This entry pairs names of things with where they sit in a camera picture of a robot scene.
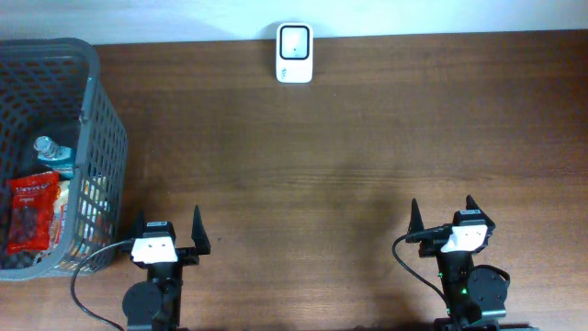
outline wood grain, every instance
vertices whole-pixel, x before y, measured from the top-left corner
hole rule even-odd
[[[212,255],[186,268],[182,325],[396,327],[444,315],[392,261],[411,198],[427,226],[472,194],[494,219],[475,257],[511,273],[506,322],[588,325],[588,31],[316,40],[315,77],[281,85],[270,41],[98,47],[130,141],[123,227],[144,208]],[[436,263],[403,245],[434,279]],[[145,273],[121,257],[79,281],[126,322]],[[69,280],[0,283],[3,330],[106,330]]]

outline white device with black screen frame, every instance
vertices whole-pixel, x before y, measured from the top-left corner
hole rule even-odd
[[[276,31],[276,78],[282,83],[312,80],[314,34],[305,23],[284,23]]]

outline white wall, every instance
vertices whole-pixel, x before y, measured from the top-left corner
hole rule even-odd
[[[276,22],[317,37],[588,29],[588,0],[0,0],[0,40],[251,40]]]

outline bottle cap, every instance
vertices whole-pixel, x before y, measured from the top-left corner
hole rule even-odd
[[[54,142],[51,138],[42,136],[37,138],[34,144],[35,150],[39,152],[39,154],[47,157],[52,158],[59,153],[59,145]]]

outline red package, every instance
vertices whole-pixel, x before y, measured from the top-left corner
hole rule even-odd
[[[53,203],[59,194],[59,173],[8,180],[14,198],[8,232],[8,254],[49,248]]]

